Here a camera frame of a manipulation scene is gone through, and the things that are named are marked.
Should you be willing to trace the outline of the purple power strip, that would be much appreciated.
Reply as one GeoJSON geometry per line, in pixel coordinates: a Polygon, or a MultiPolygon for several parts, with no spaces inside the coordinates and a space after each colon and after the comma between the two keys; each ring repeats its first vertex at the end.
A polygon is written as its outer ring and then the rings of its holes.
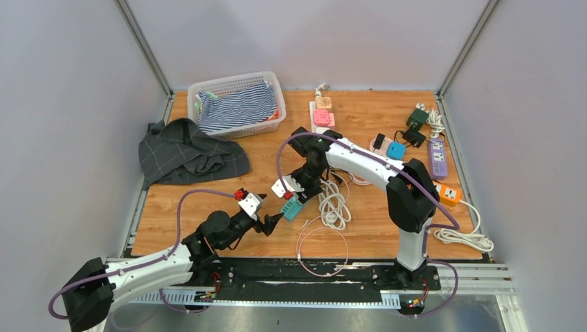
{"type": "Polygon", "coordinates": [[[428,142],[428,165],[432,179],[441,181],[448,176],[446,159],[444,142],[438,138],[431,138],[428,142]]]}

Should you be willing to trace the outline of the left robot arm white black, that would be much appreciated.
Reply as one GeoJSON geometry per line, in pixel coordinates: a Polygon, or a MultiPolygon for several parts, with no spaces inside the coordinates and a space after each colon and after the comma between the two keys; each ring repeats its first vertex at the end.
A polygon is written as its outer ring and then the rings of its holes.
{"type": "Polygon", "coordinates": [[[233,249],[249,230],[271,235],[284,216],[259,216],[265,194],[240,189],[232,197],[240,208],[236,214],[211,212],[193,233],[169,248],[118,263],[88,260],[57,294],[70,329],[92,329],[122,305],[168,286],[207,284],[220,250],[233,249]]]}

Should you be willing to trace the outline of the teal power strip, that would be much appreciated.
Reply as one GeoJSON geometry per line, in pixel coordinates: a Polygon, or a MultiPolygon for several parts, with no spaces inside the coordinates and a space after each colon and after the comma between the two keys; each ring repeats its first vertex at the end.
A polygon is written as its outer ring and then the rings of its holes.
{"type": "Polygon", "coordinates": [[[304,209],[305,205],[302,204],[297,196],[292,196],[280,209],[283,213],[283,217],[288,221],[293,221],[300,212],[304,209]]]}

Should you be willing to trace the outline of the black power adapter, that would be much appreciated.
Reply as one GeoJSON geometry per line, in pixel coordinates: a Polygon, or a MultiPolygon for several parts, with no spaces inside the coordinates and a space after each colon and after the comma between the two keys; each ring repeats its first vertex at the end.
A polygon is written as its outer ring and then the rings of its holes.
{"type": "Polygon", "coordinates": [[[426,136],[415,129],[408,129],[402,133],[402,138],[410,145],[419,148],[426,140],[426,136]]]}

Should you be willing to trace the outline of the orange power strip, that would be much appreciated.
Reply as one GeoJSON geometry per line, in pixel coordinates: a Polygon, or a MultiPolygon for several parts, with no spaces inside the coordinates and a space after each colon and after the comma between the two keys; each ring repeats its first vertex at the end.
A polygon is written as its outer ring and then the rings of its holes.
{"type": "Polygon", "coordinates": [[[440,197],[440,203],[449,207],[455,207],[461,202],[462,190],[447,186],[439,182],[434,182],[434,184],[440,197]]]}

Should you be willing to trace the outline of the dark green plug adapter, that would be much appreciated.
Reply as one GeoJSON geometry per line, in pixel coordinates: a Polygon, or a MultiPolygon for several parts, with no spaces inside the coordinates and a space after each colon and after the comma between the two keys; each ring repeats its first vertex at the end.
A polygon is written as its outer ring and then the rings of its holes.
{"type": "Polygon", "coordinates": [[[415,108],[413,112],[409,115],[408,120],[406,121],[406,126],[409,129],[419,131],[427,120],[428,113],[425,110],[415,108]]]}

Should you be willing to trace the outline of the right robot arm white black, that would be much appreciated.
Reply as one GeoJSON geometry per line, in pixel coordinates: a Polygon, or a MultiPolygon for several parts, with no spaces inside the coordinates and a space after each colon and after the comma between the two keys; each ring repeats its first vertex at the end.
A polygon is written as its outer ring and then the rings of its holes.
{"type": "Polygon", "coordinates": [[[426,228],[431,224],[440,198],[424,164],[384,158],[368,151],[341,134],[328,130],[312,133],[300,127],[286,144],[305,159],[302,167],[286,177],[279,175],[284,196],[296,194],[304,203],[323,192],[323,174],[342,169],[375,185],[386,194],[390,220],[399,228],[398,267],[395,279],[403,288],[414,288],[423,279],[426,266],[426,228]]]}

